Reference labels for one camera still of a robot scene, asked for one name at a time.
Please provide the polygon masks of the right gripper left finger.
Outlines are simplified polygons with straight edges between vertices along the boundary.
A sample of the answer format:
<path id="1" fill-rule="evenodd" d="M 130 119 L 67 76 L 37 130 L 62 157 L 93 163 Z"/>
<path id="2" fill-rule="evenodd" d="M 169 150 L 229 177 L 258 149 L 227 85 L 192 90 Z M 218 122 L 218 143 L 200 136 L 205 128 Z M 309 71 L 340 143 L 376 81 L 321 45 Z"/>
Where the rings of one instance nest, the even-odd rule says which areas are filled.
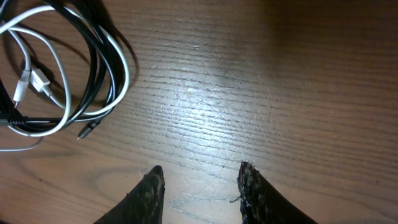
<path id="1" fill-rule="evenodd" d="M 154 166 L 142 180 L 95 224 L 162 224 L 165 179 Z"/>

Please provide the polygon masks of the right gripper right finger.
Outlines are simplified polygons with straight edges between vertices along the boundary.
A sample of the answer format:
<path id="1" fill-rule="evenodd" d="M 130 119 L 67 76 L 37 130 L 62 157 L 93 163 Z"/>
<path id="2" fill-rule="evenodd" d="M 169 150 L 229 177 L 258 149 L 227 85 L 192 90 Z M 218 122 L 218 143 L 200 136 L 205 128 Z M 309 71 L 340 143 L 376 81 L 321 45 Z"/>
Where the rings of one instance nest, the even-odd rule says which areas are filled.
<path id="1" fill-rule="evenodd" d="M 251 163 L 241 163 L 237 183 L 243 224 L 317 224 L 283 197 Z"/>

